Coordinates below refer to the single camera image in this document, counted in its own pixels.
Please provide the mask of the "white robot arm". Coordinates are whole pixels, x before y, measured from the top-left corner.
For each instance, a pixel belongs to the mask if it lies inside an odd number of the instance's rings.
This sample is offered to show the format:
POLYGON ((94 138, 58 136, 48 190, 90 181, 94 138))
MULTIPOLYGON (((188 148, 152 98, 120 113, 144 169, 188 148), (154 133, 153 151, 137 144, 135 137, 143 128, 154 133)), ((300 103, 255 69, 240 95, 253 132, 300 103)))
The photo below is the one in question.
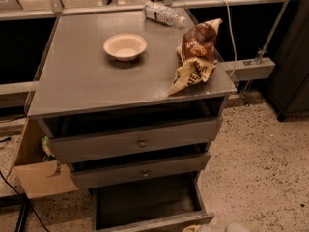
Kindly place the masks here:
POLYGON ((190 225, 182 232, 250 232, 248 228, 240 223, 230 223, 225 227, 211 226, 207 224, 190 225))

